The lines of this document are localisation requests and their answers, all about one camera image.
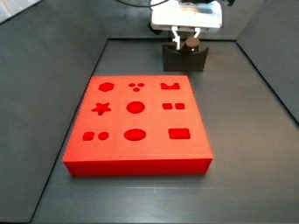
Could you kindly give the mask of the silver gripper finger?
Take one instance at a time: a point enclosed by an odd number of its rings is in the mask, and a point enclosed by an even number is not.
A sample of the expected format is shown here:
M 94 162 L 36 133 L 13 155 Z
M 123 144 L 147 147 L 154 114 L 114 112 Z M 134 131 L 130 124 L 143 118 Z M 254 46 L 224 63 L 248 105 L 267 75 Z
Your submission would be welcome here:
M 178 26 L 172 26 L 171 31 L 172 31 L 172 35 L 174 35 L 172 41 L 175 42 L 176 50 L 179 51 L 180 48 L 182 48 L 182 38 L 180 38 L 180 35 L 178 33 L 178 31 L 179 31 Z
M 194 37 L 198 39 L 202 34 L 202 28 L 195 28 L 194 31 L 195 31 Z

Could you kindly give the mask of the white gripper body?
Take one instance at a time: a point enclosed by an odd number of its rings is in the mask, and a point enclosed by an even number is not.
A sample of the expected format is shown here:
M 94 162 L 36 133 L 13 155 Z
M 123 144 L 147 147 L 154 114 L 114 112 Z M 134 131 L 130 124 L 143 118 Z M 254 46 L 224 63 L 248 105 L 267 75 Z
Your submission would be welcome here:
M 222 27 L 222 6 L 216 0 L 192 3 L 192 0 L 170 0 L 152 7 L 151 26 L 155 30 L 215 32 Z

